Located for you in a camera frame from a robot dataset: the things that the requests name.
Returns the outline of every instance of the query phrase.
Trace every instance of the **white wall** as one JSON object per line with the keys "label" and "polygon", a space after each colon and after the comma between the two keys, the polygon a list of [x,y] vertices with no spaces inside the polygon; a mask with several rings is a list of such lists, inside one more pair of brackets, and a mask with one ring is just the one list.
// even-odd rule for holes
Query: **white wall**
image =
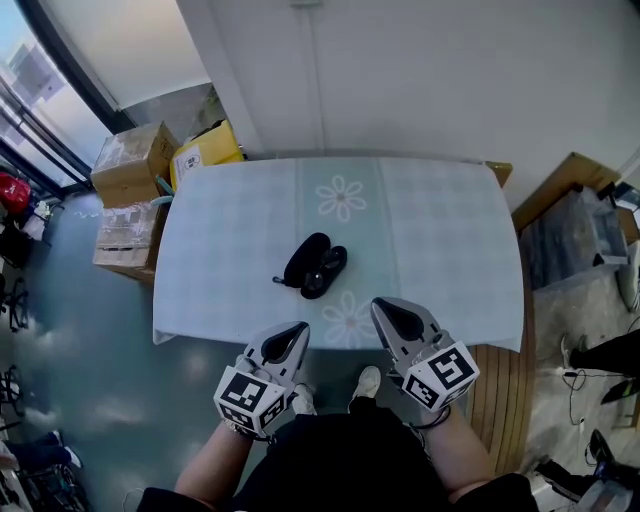
{"label": "white wall", "polygon": [[175,0],[40,0],[126,108],[209,81]]}
{"label": "white wall", "polygon": [[178,0],[250,153],[510,161],[513,208],[570,151],[618,168],[640,144],[627,0],[320,3]]}

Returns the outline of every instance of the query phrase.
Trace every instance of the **flower pattern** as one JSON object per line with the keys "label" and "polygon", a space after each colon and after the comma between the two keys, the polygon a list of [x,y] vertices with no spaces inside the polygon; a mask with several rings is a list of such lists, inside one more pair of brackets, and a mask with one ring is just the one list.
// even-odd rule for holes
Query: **flower pattern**
{"label": "flower pattern", "polygon": [[340,307],[325,306],[322,316],[333,324],[324,335],[325,341],[331,346],[358,348],[363,338],[376,337],[376,329],[369,315],[369,301],[356,307],[356,298],[349,290],[342,292]]}
{"label": "flower pattern", "polygon": [[339,174],[331,180],[331,187],[321,186],[316,188],[316,194],[325,199],[318,206],[320,215],[327,215],[335,210],[340,222],[349,222],[351,210],[364,210],[367,202],[357,197],[363,189],[362,183],[354,181],[347,185],[344,177]]}

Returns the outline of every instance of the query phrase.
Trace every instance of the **checkered tablecloth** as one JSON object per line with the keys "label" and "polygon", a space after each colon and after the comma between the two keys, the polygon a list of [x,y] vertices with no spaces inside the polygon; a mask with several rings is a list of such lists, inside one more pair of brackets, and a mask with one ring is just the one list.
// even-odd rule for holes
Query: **checkered tablecloth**
{"label": "checkered tablecloth", "polygon": [[[306,301],[276,285],[315,231],[349,262]],[[165,226],[154,288],[154,339],[239,343],[304,320],[311,346],[378,348],[375,296],[427,307],[467,345],[519,350],[523,290],[502,191],[483,165],[416,159],[266,160],[187,174]]]}

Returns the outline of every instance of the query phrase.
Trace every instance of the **black bag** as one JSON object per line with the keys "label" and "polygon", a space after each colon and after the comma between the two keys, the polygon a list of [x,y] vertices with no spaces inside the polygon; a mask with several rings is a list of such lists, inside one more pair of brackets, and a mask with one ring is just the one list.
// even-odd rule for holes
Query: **black bag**
{"label": "black bag", "polygon": [[287,263],[284,278],[274,277],[274,283],[300,288],[305,299],[322,297],[329,285],[347,264],[347,250],[331,248],[331,240],[324,233],[307,238]]}

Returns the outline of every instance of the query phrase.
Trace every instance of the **black shirt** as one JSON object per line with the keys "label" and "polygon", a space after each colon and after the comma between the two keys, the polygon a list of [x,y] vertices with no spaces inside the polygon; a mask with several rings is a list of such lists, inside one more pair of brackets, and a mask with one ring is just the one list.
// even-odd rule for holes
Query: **black shirt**
{"label": "black shirt", "polygon": [[[507,475],[455,505],[418,439],[387,409],[370,415],[298,416],[226,510],[537,511],[526,478]],[[206,512],[201,503],[147,489],[140,512]]]}

